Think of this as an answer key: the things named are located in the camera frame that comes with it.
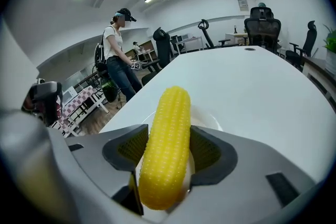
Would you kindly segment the potted green plant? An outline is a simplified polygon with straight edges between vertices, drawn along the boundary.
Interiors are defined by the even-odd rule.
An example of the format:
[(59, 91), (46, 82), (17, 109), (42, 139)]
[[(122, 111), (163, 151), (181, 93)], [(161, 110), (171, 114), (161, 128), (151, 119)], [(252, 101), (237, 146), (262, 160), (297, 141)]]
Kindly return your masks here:
[(326, 44), (324, 47), (327, 50), (325, 68), (336, 76), (336, 30), (326, 25), (324, 27), (328, 30), (327, 37), (324, 40)]

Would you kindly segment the white office table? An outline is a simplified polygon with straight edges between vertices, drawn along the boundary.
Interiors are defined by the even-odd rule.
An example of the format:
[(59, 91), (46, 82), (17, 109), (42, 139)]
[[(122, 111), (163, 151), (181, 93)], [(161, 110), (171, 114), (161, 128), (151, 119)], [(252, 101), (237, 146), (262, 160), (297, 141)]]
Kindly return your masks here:
[(292, 65), (253, 47), (178, 56), (105, 125), (140, 124), (164, 90), (180, 86), (193, 105), (208, 110), (225, 132), (263, 142), (305, 171), (326, 178), (336, 156), (336, 113), (318, 88)]

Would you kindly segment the white countertop appliance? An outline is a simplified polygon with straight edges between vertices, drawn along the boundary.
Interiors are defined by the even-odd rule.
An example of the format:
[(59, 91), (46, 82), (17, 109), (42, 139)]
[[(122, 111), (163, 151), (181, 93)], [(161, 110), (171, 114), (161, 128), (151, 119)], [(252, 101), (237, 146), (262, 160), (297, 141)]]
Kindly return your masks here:
[(62, 105), (66, 106), (71, 100), (73, 100), (78, 95), (74, 87), (69, 87), (62, 94)]

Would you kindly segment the black office chair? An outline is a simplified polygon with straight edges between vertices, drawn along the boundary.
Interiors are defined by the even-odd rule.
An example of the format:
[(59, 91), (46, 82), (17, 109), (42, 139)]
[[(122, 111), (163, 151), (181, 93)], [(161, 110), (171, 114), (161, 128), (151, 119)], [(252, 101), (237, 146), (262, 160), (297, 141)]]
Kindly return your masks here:
[(207, 30), (209, 28), (209, 23), (207, 20), (205, 19), (201, 19), (201, 21), (199, 22), (198, 26), (197, 26), (203, 33), (205, 39), (206, 39), (206, 48), (207, 49), (215, 49), (215, 48), (227, 48), (227, 47), (232, 47), (234, 45), (229, 44), (228, 42), (230, 41), (230, 39), (223, 39), (218, 41), (219, 45), (215, 46), (213, 41), (211, 40)]
[(153, 33), (153, 39), (156, 42), (157, 59), (144, 63), (142, 69), (149, 69), (150, 73), (142, 77), (141, 82), (146, 85), (152, 78), (154, 78), (163, 68), (170, 62), (171, 45), (170, 35), (159, 27)]
[(277, 53), (278, 37), (281, 22), (278, 19), (247, 18), (244, 20), (249, 45), (262, 47), (274, 54)]
[(311, 51), (313, 49), (316, 38), (317, 28), (315, 26), (315, 21), (312, 20), (308, 22), (308, 31), (303, 47), (300, 48), (297, 44), (290, 42), (289, 44), (293, 46), (293, 50), (286, 50), (286, 60), (295, 68), (302, 71), (304, 65), (303, 57), (311, 56)]

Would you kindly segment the low white table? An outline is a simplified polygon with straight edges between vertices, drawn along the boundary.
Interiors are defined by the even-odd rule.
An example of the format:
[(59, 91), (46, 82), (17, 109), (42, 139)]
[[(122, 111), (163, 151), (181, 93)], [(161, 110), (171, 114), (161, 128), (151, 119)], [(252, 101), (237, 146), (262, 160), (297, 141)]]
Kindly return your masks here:
[(193, 37), (189, 40), (181, 41), (181, 36), (173, 36), (171, 44), (173, 52), (177, 52), (178, 55), (204, 50), (204, 44), (201, 37)]

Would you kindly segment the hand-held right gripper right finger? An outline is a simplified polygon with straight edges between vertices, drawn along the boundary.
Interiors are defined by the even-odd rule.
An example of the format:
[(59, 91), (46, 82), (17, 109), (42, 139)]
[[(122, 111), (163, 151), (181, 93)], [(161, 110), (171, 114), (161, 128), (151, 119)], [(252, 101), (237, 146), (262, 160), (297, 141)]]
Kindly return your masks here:
[(274, 148), (248, 138), (198, 126), (190, 128), (195, 173), (191, 188), (229, 210), (279, 210), (315, 182)]

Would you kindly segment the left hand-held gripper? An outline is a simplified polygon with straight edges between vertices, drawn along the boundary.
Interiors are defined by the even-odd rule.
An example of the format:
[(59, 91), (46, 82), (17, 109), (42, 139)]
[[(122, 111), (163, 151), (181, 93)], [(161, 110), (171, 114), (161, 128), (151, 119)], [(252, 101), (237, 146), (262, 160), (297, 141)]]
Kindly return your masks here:
[(62, 116), (62, 85), (60, 82), (38, 80), (28, 91), (22, 111), (40, 119), (46, 126)]

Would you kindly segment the checkered tablecloth table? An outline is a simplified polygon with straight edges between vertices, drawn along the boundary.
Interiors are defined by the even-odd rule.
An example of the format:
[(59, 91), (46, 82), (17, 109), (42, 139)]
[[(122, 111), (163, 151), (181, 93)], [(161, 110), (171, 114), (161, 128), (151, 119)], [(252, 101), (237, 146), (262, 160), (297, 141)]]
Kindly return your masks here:
[(94, 109), (102, 109), (109, 113), (103, 105), (105, 96), (102, 92), (97, 91), (92, 86), (82, 89), (72, 100), (70, 100), (62, 109), (61, 118), (53, 125), (53, 128), (59, 127), (64, 138), (70, 135), (79, 136), (76, 132), (80, 129), (80, 123)]

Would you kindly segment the black green bag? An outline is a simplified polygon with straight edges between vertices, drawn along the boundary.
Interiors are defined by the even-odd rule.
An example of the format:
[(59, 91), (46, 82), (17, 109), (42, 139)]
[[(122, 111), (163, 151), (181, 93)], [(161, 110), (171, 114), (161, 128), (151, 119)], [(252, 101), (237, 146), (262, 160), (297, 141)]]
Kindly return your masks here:
[(118, 88), (111, 79), (101, 78), (100, 85), (106, 100), (112, 103), (118, 95)]

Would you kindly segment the yellow corn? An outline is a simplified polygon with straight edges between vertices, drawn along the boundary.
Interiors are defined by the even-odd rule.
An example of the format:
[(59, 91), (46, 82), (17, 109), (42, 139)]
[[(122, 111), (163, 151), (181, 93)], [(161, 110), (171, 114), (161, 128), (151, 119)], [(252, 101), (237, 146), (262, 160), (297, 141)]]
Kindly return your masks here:
[(140, 201), (152, 210), (170, 208), (180, 195), (190, 146), (191, 99), (179, 87), (160, 97), (143, 155), (139, 177)]

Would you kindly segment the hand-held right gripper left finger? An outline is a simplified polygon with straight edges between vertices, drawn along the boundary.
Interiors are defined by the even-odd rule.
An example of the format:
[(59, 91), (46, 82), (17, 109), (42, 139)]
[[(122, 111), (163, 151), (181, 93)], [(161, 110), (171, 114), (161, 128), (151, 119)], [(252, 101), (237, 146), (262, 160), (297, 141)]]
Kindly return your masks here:
[(128, 211), (142, 216), (136, 167), (148, 138), (148, 125), (140, 124), (68, 138), (66, 143), (80, 168), (103, 193)]

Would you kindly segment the wooden cabinet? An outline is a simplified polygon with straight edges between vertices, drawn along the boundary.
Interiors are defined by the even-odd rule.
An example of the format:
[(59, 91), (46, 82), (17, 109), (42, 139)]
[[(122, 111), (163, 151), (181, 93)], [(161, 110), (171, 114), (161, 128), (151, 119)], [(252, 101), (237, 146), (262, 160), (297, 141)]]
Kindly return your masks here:
[(139, 51), (134, 50), (132, 48), (131, 50), (126, 51), (125, 55), (132, 60), (139, 60), (139, 61), (157, 60), (158, 57), (154, 50), (154, 46), (151, 40), (138, 45), (138, 47), (140, 48)]

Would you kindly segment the white plate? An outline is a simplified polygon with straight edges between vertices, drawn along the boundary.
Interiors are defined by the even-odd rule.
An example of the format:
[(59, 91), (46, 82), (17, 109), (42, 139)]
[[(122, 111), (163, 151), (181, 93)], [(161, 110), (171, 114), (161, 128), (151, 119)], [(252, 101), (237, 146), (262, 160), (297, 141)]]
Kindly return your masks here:
[[(143, 124), (147, 124), (149, 128), (149, 134), (151, 130), (151, 126), (154, 120), (156, 111), (152, 112), (149, 114), (144, 120)], [(195, 126), (200, 126), (200, 127), (206, 127), (210, 129), (215, 129), (222, 131), (223, 128), (219, 124), (219, 122), (215, 119), (214, 116), (210, 114), (208, 110), (205, 110), (201, 108), (200, 106), (196, 105), (191, 105), (191, 125)], [(137, 185), (139, 185), (139, 178), (140, 178), (140, 170), (142, 167), (142, 161), (143, 157), (141, 157), (139, 163), (137, 164), (136, 167), (136, 177), (137, 177)], [(181, 188), (182, 194), (185, 194), (190, 190), (190, 181), (191, 181), (191, 175), (195, 173), (195, 168), (194, 168), (194, 160), (192, 157), (192, 154), (189, 153), (189, 159), (188, 159), (188, 164), (186, 168), (186, 174), (184, 177), (183, 185)]]

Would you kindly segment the wood-top white desk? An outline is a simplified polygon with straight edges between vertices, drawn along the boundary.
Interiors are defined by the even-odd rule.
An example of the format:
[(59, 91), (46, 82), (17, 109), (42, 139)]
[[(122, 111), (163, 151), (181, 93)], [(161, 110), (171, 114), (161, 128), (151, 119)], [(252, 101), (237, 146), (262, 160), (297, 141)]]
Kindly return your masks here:
[(225, 39), (228, 39), (226, 44), (230, 44), (230, 45), (239, 44), (243, 46), (249, 45), (247, 33), (242, 33), (242, 34), (226, 33)]

